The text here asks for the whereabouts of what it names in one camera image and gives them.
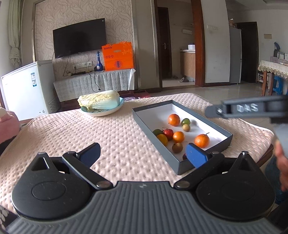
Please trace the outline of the person right hand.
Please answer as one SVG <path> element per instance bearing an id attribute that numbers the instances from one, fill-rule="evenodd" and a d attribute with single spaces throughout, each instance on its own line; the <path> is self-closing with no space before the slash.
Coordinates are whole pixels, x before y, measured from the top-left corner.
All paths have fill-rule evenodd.
<path id="1" fill-rule="evenodd" d="M 276 157 L 276 165 L 280 171 L 279 180 L 281 183 L 281 190 L 288 189 L 288 160 L 284 155 L 282 145 L 279 140 L 276 140 L 274 145 L 274 154 Z"/>

